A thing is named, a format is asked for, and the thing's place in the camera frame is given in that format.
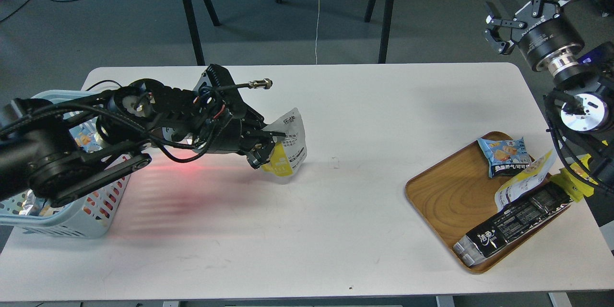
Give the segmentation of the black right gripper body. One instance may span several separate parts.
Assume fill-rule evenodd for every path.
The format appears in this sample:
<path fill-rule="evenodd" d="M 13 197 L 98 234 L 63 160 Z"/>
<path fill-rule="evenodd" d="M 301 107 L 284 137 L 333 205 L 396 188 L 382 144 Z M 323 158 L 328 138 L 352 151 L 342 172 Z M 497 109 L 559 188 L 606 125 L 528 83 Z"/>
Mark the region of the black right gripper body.
<path fill-rule="evenodd" d="M 517 45 L 533 71 L 561 73 L 579 66 L 576 55 L 584 48 L 585 42 L 563 14 L 547 19 L 545 15 L 531 18 L 518 12 L 517 18 L 526 23 Z"/>

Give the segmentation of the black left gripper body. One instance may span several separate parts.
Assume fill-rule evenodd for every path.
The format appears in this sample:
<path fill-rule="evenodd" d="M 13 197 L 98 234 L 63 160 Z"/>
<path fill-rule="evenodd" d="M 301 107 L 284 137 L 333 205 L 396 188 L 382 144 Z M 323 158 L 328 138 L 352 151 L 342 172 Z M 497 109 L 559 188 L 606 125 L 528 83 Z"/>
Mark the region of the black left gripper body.
<path fill-rule="evenodd" d="M 267 125 L 264 116 L 255 110 L 248 110 L 243 118 L 233 118 L 228 110 L 221 112 L 216 119 L 214 116 L 211 114 L 191 128 L 191 134 L 197 136 L 197 142 L 206 140 L 213 133 L 208 153 L 246 155 L 257 143 L 269 143 L 269 139 L 261 132 Z"/>

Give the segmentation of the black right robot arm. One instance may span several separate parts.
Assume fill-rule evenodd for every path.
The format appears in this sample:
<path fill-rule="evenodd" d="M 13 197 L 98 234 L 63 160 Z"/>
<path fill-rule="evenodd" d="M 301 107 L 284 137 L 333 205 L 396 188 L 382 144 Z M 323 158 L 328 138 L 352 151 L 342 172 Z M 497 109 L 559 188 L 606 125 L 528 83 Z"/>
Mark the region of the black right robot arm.
<path fill-rule="evenodd" d="M 513 18 L 502 18 L 493 4 L 483 30 L 498 54 L 517 48 L 533 71 L 548 71 L 554 88 L 544 95 L 546 123 L 564 167 L 596 192 L 613 193 L 613 43 L 604 42 L 581 54 L 585 42 L 566 18 L 572 0 L 530 0 Z"/>

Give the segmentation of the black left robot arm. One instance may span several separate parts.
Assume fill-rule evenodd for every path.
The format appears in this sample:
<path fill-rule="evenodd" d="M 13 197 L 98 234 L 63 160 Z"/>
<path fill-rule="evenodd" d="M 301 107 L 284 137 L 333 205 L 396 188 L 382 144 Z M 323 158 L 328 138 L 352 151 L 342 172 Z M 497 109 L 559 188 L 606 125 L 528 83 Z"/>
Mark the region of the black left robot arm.
<path fill-rule="evenodd" d="M 239 89 L 269 89 L 268 78 L 236 84 L 211 64 L 192 89 L 151 78 L 57 102 L 15 98 L 1 108 L 1 199 L 31 190 L 65 206 L 146 167 L 156 147 L 176 163 L 238 154 L 258 169 L 287 136 L 243 101 Z"/>

